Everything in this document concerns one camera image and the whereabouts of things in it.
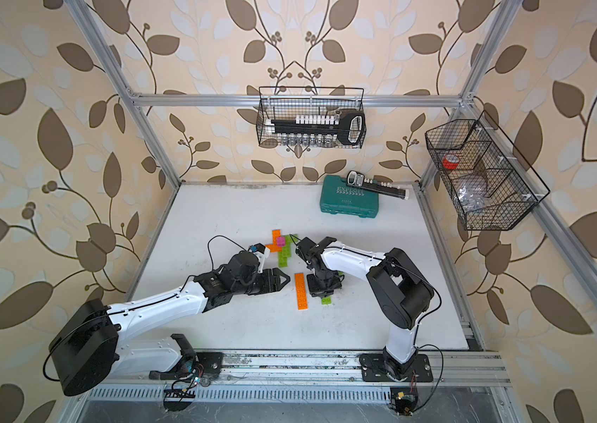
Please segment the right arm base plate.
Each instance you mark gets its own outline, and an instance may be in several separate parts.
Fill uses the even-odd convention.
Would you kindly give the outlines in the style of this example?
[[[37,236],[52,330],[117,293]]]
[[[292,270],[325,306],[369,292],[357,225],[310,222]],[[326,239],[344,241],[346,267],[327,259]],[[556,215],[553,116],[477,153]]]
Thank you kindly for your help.
[[[385,352],[360,354],[358,361],[364,382],[432,382],[430,361],[417,352],[405,363],[399,363]]]

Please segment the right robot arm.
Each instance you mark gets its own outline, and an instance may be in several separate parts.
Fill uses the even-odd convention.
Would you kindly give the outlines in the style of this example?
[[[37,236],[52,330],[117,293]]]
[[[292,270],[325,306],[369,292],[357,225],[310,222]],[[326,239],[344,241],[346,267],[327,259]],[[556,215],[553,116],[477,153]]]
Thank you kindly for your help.
[[[407,378],[418,352],[419,326],[434,312],[432,300],[440,298],[409,256],[399,248],[387,253],[359,250],[333,237],[319,243],[302,238],[296,243],[296,254],[311,271],[307,286],[314,297],[332,295],[347,275],[368,282],[390,321],[382,367],[395,380]]]

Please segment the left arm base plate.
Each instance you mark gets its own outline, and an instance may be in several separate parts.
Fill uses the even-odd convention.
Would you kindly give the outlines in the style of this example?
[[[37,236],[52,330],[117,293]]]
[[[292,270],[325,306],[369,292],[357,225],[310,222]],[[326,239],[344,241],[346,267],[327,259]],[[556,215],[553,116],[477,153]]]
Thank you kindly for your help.
[[[196,352],[187,358],[180,358],[177,363],[166,372],[152,370],[150,380],[176,381],[188,376],[204,377],[210,381],[217,380],[223,368],[224,354],[222,352]]]

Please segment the orange brick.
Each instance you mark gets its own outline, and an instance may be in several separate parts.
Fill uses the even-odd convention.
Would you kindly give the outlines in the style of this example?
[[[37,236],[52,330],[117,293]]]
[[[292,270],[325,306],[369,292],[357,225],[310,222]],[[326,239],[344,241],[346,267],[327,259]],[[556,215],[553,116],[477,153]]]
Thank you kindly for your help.
[[[268,244],[267,248],[270,250],[271,253],[278,253],[283,249],[282,247],[279,247],[275,244]]]
[[[306,284],[305,284],[305,277],[303,273],[295,273],[294,274],[294,282],[295,282],[295,289],[297,296],[302,296],[306,294]]]
[[[297,308],[298,310],[308,309],[307,294],[305,291],[298,290],[296,292]]]
[[[279,237],[281,237],[281,231],[280,231],[280,230],[278,230],[278,229],[276,229],[276,230],[273,230],[273,231],[272,231],[272,240],[273,240],[273,243],[274,243],[274,244],[276,244],[276,243],[277,243],[277,239],[278,239]]]

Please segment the orange brick top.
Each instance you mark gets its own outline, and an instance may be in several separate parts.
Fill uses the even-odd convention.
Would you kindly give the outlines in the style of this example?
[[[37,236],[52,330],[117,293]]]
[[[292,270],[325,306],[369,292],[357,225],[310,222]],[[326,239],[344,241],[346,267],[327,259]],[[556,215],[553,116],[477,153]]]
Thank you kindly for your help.
[[[297,296],[302,296],[306,294],[306,284],[305,284],[305,277],[303,273],[295,273],[294,274],[294,282],[295,282],[295,289]]]

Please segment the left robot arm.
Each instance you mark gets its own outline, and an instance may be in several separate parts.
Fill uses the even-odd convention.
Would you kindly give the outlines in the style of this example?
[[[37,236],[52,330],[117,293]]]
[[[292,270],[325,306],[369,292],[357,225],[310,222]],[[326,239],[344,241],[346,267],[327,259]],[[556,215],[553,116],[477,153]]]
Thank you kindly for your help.
[[[201,315],[226,305],[235,295],[274,294],[290,277],[264,266],[265,254],[241,251],[213,271],[187,278],[178,288],[153,296],[105,305],[89,300],[69,319],[48,347],[54,381],[67,397],[83,394],[109,375],[155,371],[173,372],[189,359],[187,340],[176,334],[180,349],[151,347],[126,352],[130,340],[175,320]]]

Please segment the green brick lowest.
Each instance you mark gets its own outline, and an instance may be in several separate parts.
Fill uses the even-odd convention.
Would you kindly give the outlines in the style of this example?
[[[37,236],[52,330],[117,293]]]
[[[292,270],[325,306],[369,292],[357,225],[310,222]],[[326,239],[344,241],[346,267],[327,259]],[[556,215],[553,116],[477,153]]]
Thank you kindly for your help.
[[[280,268],[286,268],[288,266],[288,257],[284,253],[278,254],[278,266]]]

